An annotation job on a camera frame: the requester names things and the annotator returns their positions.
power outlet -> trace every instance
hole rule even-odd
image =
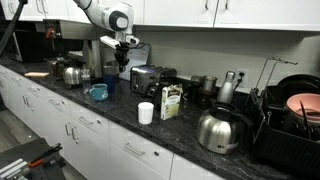
[[[248,88],[248,79],[249,79],[249,70],[238,68],[236,72],[236,77],[234,78],[234,85],[238,83],[238,79],[241,79],[240,72],[244,73],[242,77],[242,82],[239,84],[239,87]]]

paper cup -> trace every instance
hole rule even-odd
[[[141,124],[150,124],[153,117],[154,105],[149,102],[142,102],[138,105],[138,119]]]

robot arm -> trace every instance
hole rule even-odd
[[[74,0],[86,13],[92,24],[116,33],[115,39],[101,37],[101,41],[117,49],[128,43],[139,44],[139,39],[132,35],[133,8],[126,3],[105,7],[94,0]]]

food box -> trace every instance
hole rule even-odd
[[[162,89],[161,119],[178,116],[181,94],[181,85],[171,85]]]

floor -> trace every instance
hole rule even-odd
[[[0,111],[0,152],[39,138],[11,111]],[[72,166],[62,168],[67,180],[85,180]]]

